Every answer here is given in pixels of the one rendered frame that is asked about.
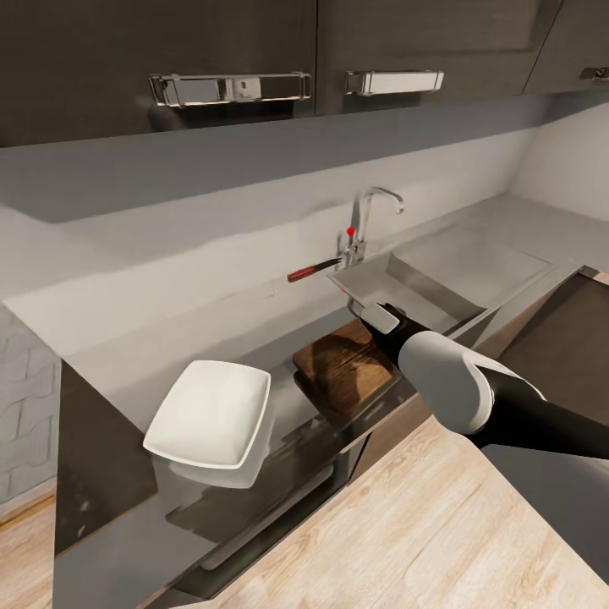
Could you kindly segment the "parer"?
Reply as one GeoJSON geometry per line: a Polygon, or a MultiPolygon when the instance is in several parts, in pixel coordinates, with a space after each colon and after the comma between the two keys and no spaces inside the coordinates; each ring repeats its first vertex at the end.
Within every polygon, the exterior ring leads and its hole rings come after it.
{"type": "Polygon", "coordinates": [[[336,261],[339,261],[339,260],[340,260],[339,258],[336,258],[333,260],[328,259],[327,261],[320,262],[319,264],[310,265],[310,266],[307,266],[306,268],[302,268],[295,272],[289,273],[288,280],[293,280],[295,278],[302,277],[303,275],[306,275],[307,273],[312,273],[316,269],[322,268],[323,266],[330,265],[331,263],[335,263],[336,261]]]}

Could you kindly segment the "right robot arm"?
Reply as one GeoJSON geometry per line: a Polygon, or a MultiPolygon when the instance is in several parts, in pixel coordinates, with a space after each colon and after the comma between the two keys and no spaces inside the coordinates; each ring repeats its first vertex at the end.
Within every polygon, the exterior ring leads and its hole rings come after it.
{"type": "Polygon", "coordinates": [[[609,586],[609,427],[494,359],[372,303],[359,318],[436,419],[466,436],[609,586]]]}

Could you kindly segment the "cutting board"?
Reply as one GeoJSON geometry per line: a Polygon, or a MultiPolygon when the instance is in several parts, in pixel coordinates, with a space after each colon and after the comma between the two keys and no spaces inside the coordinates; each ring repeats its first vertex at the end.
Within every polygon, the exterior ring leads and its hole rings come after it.
{"type": "Polygon", "coordinates": [[[340,415],[351,413],[402,372],[359,317],[296,352],[293,364],[340,415]]]}

